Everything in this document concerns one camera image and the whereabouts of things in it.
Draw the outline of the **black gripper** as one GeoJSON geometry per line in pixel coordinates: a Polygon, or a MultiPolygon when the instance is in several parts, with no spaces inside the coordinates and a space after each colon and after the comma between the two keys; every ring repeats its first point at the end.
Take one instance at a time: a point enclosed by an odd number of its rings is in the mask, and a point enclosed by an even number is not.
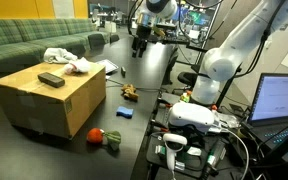
{"type": "Polygon", "coordinates": [[[151,36],[152,28],[139,25],[136,30],[137,37],[133,38],[132,42],[132,57],[137,57],[138,52],[138,42],[140,42],[139,54],[138,57],[142,58],[143,53],[147,47],[147,41],[151,36]]]}

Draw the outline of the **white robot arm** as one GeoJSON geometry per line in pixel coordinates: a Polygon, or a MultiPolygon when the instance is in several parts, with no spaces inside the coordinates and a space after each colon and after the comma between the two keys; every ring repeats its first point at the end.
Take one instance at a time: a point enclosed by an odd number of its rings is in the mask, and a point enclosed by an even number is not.
{"type": "MultiPolygon", "coordinates": [[[[158,17],[169,20],[179,8],[176,0],[144,0],[140,4],[137,31],[132,43],[133,56],[146,50],[146,43],[158,17]]],[[[229,33],[217,48],[208,50],[202,60],[191,98],[200,104],[212,104],[220,83],[231,79],[256,48],[288,19],[288,0],[261,0],[229,33]]]]}

